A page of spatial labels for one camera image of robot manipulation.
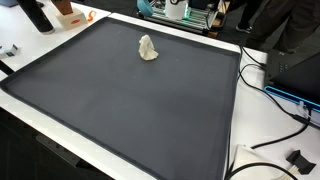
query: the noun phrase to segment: black device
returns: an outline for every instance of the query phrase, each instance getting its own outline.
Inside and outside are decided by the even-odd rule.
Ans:
[[[320,52],[303,59],[276,50],[268,53],[264,90],[320,112]]]
[[[17,0],[22,10],[42,34],[51,34],[54,28],[35,0]]]
[[[13,7],[18,5],[16,0],[0,0],[0,5],[6,6],[6,7]]]

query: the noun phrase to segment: white table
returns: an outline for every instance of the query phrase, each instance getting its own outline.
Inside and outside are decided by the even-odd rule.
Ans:
[[[15,43],[18,47],[21,47],[21,51],[17,56],[4,59],[4,62],[13,70],[18,70],[27,65],[87,27],[82,26],[71,31],[63,31],[53,16],[53,13],[55,12],[54,7],[50,5],[49,2],[45,2],[45,5],[46,7],[44,8],[44,11],[56,28],[56,33],[48,36],[41,35],[19,7],[14,7],[12,9],[0,7],[0,22],[5,22],[0,24],[0,32],[1,34],[5,34],[4,37],[0,37],[0,42],[7,44]],[[73,5],[85,12],[85,14],[88,14],[90,10],[94,9],[76,4]],[[110,13],[106,11],[94,10],[97,11],[97,16],[94,21],[110,15]],[[230,51],[239,52],[239,48],[236,45],[218,40],[209,39],[120,14],[112,14],[109,17]],[[24,26],[19,27],[23,28],[17,28],[18,24],[21,23],[23,23]],[[255,59],[265,62],[266,54],[249,49],[247,51]],[[244,66],[247,63],[252,63],[252,61],[244,55],[241,66]],[[244,77],[247,81],[257,87],[262,87],[263,76],[264,74],[262,72],[253,68],[248,68],[244,73]],[[0,73],[0,80],[5,77],[5,74]],[[24,103],[21,103],[1,90],[0,99],[0,106],[3,109],[69,149],[71,152],[80,156],[82,159],[94,165],[109,176],[115,179],[130,180],[154,179],[152,176],[139,170],[125,160],[110,153],[80,134],[59,124],[48,116],[36,111]],[[287,110],[297,113],[294,104],[281,99],[278,100]],[[238,144],[251,146],[261,142],[277,139],[297,131],[301,126],[302,125],[300,123],[292,120],[290,117],[282,113],[264,95],[248,88],[243,83],[239,83],[232,123],[231,158],[233,158],[235,147]],[[289,164],[286,163],[285,157],[293,149],[301,149],[303,155],[307,159],[320,164],[320,132],[313,128],[308,128],[306,132],[296,138],[258,149],[257,152],[272,160],[274,163],[287,168]],[[318,179],[316,176],[319,177],[319,175],[320,167],[317,166],[311,175],[301,177],[299,179],[313,180]],[[245,179],[256,179],[256,177],[247,177]]]

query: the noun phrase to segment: orange object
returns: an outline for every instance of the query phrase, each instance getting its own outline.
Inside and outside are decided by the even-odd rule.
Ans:
[[[93,21],[93,18],[96,16],[96,12],[95,11],[90,11],[89,13],[89,19],[88,19],[88,22],[92,22]]]

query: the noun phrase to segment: white box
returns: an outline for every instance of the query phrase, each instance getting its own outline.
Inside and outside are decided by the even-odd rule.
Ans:
[[[0,47],[0,60],[15,56],[17,54],[18,48],[16,45],[12,45],[11,49],[9,48],[3,48],[2,46]]]
[[[58,21],[65,30],[70,30],[88,23],[83,12],[81,12],[77,8],[73,8],[72,10],[72,14],[67,14],[65,16],[62,15],[60,12],[56,13]]]

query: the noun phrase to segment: small white object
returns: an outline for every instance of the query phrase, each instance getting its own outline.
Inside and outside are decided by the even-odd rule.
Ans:
[[[183,19],[188,11],[188,3],[189,0],[184,0],[180,2],[177,2],[177,0],[166,0],[165,15],[169,19]]]
[[[56,13],[56,18],[65,30],[70,30],[88,23],[83,12],[77,8],[73,8],[72,10],[73,13],[67,15],[62,15],[58,11]]]
[[[15,56],[17,54],[18,48],[16,45],[12,45],[11,49],[0,47],[0,59]]]
[[[150,36],[144,35],[139,41],[139,53],[142,59],[149,61],[156,59],[159,54],[155,51]]]

